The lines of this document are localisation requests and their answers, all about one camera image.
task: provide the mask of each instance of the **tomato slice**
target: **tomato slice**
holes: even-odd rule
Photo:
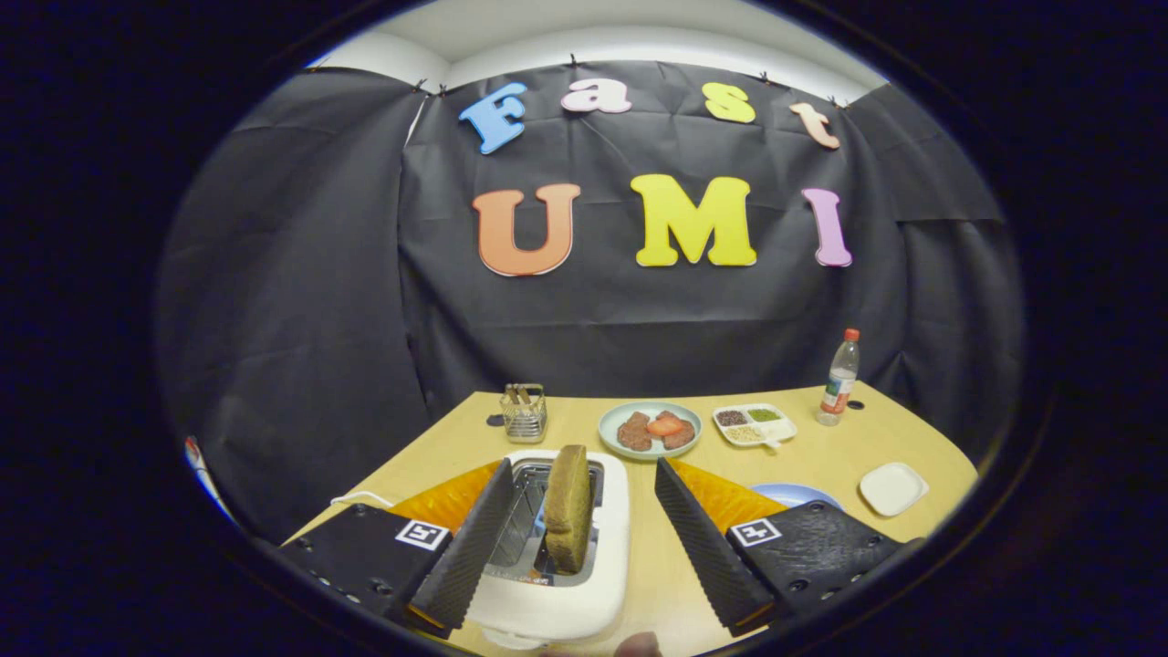
[[[682,424],[677,420],[674,420],[673,417],[663,417],[663,419],[658,420],[655,422],[649,422],[649,426],[646,427],[646,428],[654,436],[668,436],[670,434],[676,434],[677,431],[682,430],[684,427],[686,427],[684,424]]]

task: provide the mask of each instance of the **screw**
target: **screw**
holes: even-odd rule
[[[369,580],[369,589],[377,595],[390,595],[394,593],[394,587],[385,583],[385,580],[380,578],[374,578]]]

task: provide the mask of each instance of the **wire basket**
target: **wire basket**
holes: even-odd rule
[[[499,400],[503,428],[513,443],[538,443],[548,430],[548,404],[540,383],[509,383]]]

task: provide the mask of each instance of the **seeds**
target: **seeds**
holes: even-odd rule
[[[745,424],[746,416],[737,410],[723,410],[717,414],[718,424],[723,427],[732,427],[735,424]]]
[[[726,437],[731,441],[757,443],[763,440],[763,434],[753,427],[734,427],[725,430]]]
[[[755,419],[756,422],[770,422],[771,420],[778,420],[779,414],[766,408],[752,408],[748,410],[750,416]]]

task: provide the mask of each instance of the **black backdrop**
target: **black backdrop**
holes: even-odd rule
[[[563,110],[590,77],[625,82],[633,109]],[[458,115],[508,82],[528,88],[524,132],[482,155]],[[707,82],[746,91],[756,120],[711,117]],[[846,326],[862,331],[861,378],[973,461],[1003,427],[1022,330],[1006,224],[953,141],[892,88],[844,110],[729,71],[619,62],[423,98],[369,72],[301,74],[229,136],[179,213],[159,292],[167,394],[260,535],[288,535],[473,390],[821,385]],[[829,117],[837,151],[807,136],[797,102]],[[649,173],[695,203],[715,177],[750,184],[757,264],[638,265],[630,181]],[[515,240],[535,248],[534,192],[556,182],[582,188],[570,257],[543,276],[488,270],[473,199],[522,191]],[[816,263],[808,187],[839,194],[850,267]]]

